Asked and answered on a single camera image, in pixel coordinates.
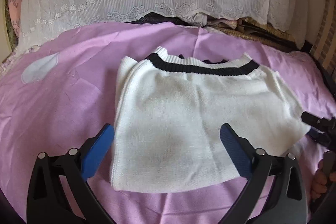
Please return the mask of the person's right hand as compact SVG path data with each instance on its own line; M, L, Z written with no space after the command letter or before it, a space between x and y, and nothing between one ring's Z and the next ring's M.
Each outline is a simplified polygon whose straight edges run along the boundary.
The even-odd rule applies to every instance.
M336 173L333 172L329 175L329 178L326 177L326 175L323 173L323 160L321 160L318 163L318 170L314 175L313 178L313 182L311 184L311 191L310 191L310 195L311 195L311 199L312 200L316 200L318 198L320 198L320 196L324 193L327 192L327 187L326 184L328 182L328 180L330 180L331 182L335 182L336 181Z

